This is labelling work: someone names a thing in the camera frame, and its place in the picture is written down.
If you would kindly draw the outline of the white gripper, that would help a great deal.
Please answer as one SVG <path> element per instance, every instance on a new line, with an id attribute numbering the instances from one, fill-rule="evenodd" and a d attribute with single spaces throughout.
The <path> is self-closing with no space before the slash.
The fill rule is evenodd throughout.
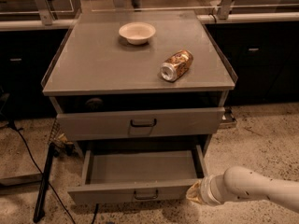
<path id="1" fill-rule="evenodd" d="M 223 201 L 223 175 L 209 175 L 196 181 L 186 192 L 186 198 L 194 203 L 216 206 L 224 204 Z"/>

